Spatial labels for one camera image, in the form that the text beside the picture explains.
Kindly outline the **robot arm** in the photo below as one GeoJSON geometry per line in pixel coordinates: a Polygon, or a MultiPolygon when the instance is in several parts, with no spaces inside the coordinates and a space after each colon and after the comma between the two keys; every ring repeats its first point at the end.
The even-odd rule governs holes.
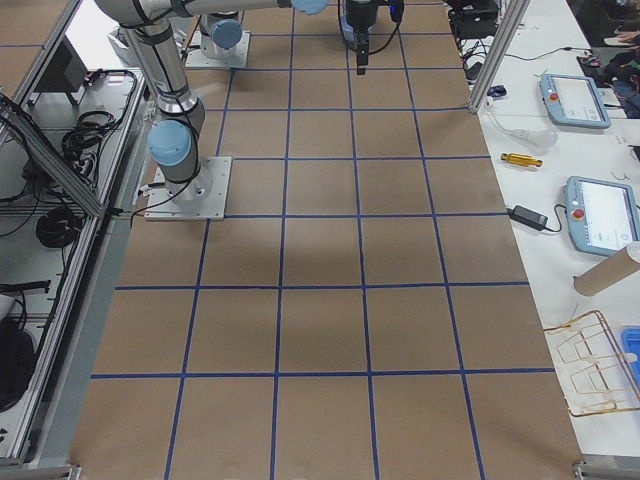
{"type": "Polygon", "coordinates": [[[197,205],[209,194],[211,176],[198,152],[204,105],[190,87],[175,43],[172,17],[205,17],[210,43],[231,50],[243,29],[235,14],[245,10],[293,8],[306,15],[322,12],[326,1],[99,1],[97,6],[128,34],[129,49],[152,87],[161,120],[147,146],[160,168],[169,200],[197,205]]]}
{"type": "MultiPolygon", "coordinates": [[[[383,52],[397,35],[403,21],[404,1],[338,1],[337,20],[344,45],[356,55],[356,74],[366,74],[371,56],[383,52]],[[394,29],[385,43],[372,50],[370,45],[371,29],[378,19],[378,9],[387,7],[394,29]]],[[[243,29],[238,20],[214,19],[204,28],[214,48],[229,50],[241,40],[243,29]]]]}

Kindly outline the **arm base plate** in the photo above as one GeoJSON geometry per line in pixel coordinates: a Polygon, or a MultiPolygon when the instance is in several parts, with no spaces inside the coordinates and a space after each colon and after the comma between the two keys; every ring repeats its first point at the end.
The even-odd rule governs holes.
{"type": "Polygon", "coordinates": [[[231,49],[223,49],[196,31],[189,45],[187,69],[244,69],[247,66],[250,32],[244,30],[240,41],[231,49]]]}
{"type": "Polygon", "coordinates": [[[149,221],[223,220],[231,176],[230,156],[200,159],[199,175],[175,198],[181,186],[169,183],[153,189],[143,214],[149,221]]]}

